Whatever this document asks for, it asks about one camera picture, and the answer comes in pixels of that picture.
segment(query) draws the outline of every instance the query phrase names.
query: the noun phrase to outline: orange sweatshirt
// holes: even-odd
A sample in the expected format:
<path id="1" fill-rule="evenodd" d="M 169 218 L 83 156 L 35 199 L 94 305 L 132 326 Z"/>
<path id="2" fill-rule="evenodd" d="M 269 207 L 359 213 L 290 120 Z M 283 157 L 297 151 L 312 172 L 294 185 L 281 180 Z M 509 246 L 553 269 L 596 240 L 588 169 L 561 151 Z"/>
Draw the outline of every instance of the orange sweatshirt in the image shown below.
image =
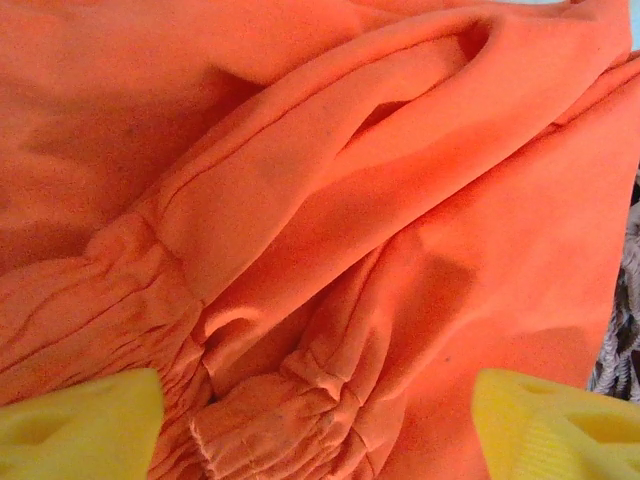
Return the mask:
<path id="1" fill-rule="evenodd" d="M 478 370 L 584 386 L 606 328 L 628 25 L 627 0 L 0 1 L 0 405 L 150 366 L 151 479 L 485 480 Z"/>

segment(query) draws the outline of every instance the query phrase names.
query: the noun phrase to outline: yellow plastic object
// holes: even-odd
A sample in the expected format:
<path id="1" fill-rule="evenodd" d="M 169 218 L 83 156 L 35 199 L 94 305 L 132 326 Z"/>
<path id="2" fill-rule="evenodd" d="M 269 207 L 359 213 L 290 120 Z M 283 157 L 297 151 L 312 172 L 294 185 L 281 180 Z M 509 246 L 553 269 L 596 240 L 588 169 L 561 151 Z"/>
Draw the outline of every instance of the yellow plastic object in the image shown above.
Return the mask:
<path id="1" fill-rule="evenodd" d="M 151 369 L 0 408 L 0 480 L 143 480 L 163 415 Z"/>
<path id="2" fill-rule="evenodd" d="M 640 480 L 640 407 L 504 370 L 476 380 L 492 480 Z"/>

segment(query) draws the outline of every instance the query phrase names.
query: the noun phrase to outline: orange garment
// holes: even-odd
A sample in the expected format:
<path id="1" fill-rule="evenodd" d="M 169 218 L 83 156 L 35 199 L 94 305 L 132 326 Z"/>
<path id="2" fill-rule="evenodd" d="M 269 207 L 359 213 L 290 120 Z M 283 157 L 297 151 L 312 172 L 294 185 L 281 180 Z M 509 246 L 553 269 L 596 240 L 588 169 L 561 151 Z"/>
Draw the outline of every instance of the orange garment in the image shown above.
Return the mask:
<path id="1" fill-rule="evenodd" d="M 0 2 L 0 405 L 153 367 L 149 478 L 486 479 L 477 371 L 583 386 L 606 328 L 628 24 L 627 0 Z"/>

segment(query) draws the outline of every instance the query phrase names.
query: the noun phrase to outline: gray fabric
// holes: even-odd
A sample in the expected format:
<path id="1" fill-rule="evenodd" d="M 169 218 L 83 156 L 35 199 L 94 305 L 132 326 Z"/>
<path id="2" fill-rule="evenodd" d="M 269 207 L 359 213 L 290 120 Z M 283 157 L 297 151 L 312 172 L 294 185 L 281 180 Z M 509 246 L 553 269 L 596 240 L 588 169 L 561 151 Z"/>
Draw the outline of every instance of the gray fabric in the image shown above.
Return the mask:
<path id="1" fill-rule="evenodd" d="M 640 203 L 629 212 L 611 320 L 588 390 L 640 403 L 635 356 L 640 357 Z"/>

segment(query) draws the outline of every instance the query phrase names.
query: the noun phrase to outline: gathered fabric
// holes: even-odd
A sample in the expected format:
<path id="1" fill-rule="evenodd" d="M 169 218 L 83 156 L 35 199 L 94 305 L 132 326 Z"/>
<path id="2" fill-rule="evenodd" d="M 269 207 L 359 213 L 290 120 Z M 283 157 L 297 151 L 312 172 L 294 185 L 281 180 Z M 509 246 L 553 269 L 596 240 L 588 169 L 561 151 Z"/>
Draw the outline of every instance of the gathered fabric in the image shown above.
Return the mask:
<path id="1" fill-rule="evenodd" d="M 153 367 L 150 479 L 484 480 L 479 369 L 586 384 L 640 152 L 626 0 L 0 30 L 0 405 Z"/>

